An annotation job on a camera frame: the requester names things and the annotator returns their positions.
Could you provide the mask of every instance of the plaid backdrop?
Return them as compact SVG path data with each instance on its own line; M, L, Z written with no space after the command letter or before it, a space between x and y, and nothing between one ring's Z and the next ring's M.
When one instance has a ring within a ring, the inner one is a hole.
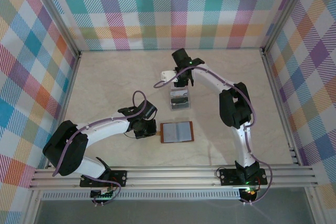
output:
M84 50L260 47L284 6L281 0L54 2Z
M299 0L270 60L300 155L336 217L336 0Z
M40 0L0 0L0 223L18 223L74 56Z

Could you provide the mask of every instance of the vent grille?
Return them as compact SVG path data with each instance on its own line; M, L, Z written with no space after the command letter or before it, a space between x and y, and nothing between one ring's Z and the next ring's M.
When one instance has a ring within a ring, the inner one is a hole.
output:
M121 191L118 200L195 200L195 199L239 199L239 189L203 190L126 190ZM89 200L88 190L46 190L42 200Z

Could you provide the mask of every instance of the marble surface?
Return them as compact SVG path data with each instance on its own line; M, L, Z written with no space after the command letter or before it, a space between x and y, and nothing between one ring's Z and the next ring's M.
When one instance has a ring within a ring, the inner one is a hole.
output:
M135 90L145 92L158 108L162 122L192 121L194 142L160 143L159 136L139 140L114 135L90 146L86 155L99 156L111 166L224 165L234 164L236 151L230 128L219 117L218 96L196 83L189 87L191 109L172 112L169 87L154 89L160 73L173 70L172 50L84 52L66 119L74 123L107 118L132 105ZM288 144L269 87L259 51L188 50L227 80L246 84L257 113L251 130L254 153L270 164L291 163ZM141 95L136 102L140 104Z

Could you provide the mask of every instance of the beige floor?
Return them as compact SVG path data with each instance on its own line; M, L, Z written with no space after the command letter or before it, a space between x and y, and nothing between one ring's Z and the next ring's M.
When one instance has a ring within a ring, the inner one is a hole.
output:
M231 130L219 117L218 96L196 83L190 87L192 108L172 112L169 88L152 88L160 72L173 70L170 50L85 52L82 55L66 119L74 123L107 118L119 108L132 105L135 90L145 92L158 108L162 122L193 121L195 141L161 144L158 136L130 139L124 135L106 138L86 151L111 166L219 165L233 164L235 148ZM271 164L291 163L272 92L258 50L188 50L203 59L224 78L246 84L257 113L252 128L254 153Z

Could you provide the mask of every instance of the purple cable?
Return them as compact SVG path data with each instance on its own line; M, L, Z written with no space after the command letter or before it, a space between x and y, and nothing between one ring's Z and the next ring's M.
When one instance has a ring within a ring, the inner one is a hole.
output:
M62 151L62 154L59 158L59 161L58 161L58 164L56 166L56 169L53 173L53 177L55 177L57 174L58 174L58 171L59 171L59 168L61 167L61 164L63 162L63 159L64 159L64 156L67 152L67 149L69 148L69 145L72 143L72 140L75 138L75 136L82 132L83 130L85 130L87 127L92 127L92 126L95 126L99 123L104 123L104 122L112 122L112 121L115 121L115 120L124 120L124 119L128 119L128 118L133 118L137 115L139 115L140 113L142 113L142 111L146 108L146 104L147 104L147 98L146 98L146 95L144 94L144 92L140 91L140 90L136 90L136 92L133 93L133 97L132 97L132 102L133 102L133 105L134 105L134 97L135 97L135 94L136 93L141 93L143 95L143 98L144 98L144 104L143 104L143 107L141 108L141 110L134 114L134 115L128 115L128 116L122 116L120 118L106 118L106 119L102 119L102 120L99 120L99 121L96 121L96 122L93 122L93 123L90 123L82 128L80 128L78 131L76 131L68 140L68 142L66 143L66 145L64 146L64 149Z
M247 146L247 150L248 150L249 154L251 155L251 157L252 157L255 161L257 161L257 162L259 162L259 163L261 163L261 164L263 164L263 165L266 165L266 166L268 167L268 169L269 169L269 172L270 172L270 180L269 180L268 186L267 186L267 188L266 188L266 191L264 192L264 194L263 194L261 197L259 197L259 198L256 199L255 201L253 201L253 203L260 201L261 199L263 199L263 198L265 197L266 193L268 193L268 190L269 190L269 188L270 188L270 186L271 186L271 184L272 184L272 181L273 181L273 171L272 171L272 168L270 167L269 164L267 164L267 163L265 163L265 162L263 162L263 161L260 161L259 159L257 159L257 158L253 155L253 153L252 153L252 151L251 151L251 147L250 147L250 145L249 145L249 143L248 143L248 135L247 135L246 128L250 128L250 127L252 127L253 125L255 125L255 123L257 122L257 117L256 117L256 112L255 112L255 110L254 110L254 108L253 108L253 106L252 106L250 100L246 97L246 95L245 95L242 91L240 91L238 88L236 88L235 86L233 86L233 85L227 83L226 81L224 81L221 77L219 77L219 76L216 75L215 73L211 72L210 70L208 70L208 69L206 69L206 68L202 68L202 67L198 67L198 66L187 67L187 68L183 69L181 72L179 72L177 75L175 75L175 76L174 76L172 79L170 79L169 81L167 81L167 82L159 81L159 82L157 82L156 84L154 84L153 87L154 87L155 89L164 87L164 86L168 85L169 83L171 83L171 82L172 82L175 78L177 78L179 75L181 75L182 73L184 73L185 71L187 71L187 70L189 70L189 69L199 69L199 70L203 70L203 71L205 71L205 72L211 74L213 77L215 77L217 80L219 80L219 81L220 81L221 83L223 83L224 85L227 85L227 86L229 86L230 88L233 88L234 90L236 90L236 91L237 91L237 92L238 92L238 93L245 99L245 101L247 102L248 106L250 107L250 109L251 109L251 111L252 111L252 115L253 115L253 121L252 121L252 123L251 123L250 125L246 125L246 126L244 126L244 131L245 131L245 143L246 143L246 146Z
M104 180L104 179L98 179L98 178L93 178L93 177L90 177L90 176L87 176L87 175L85 175L85 176L87 178L89 178L89 179L92 179L92 180L95 180L95 181L98 181L98 182L111 183L111 184L114 184L114 185L118 186L118 189L119 189L118 192L111 199L109 199L105 203L102 203L101 204L102 206L107 205L108 203L111 203L119 195L119 193L121 191L121 185L118 182L114 182L114 181L110 181L110 180ZM93 203L98 204L96 202L96 198L93 198Z

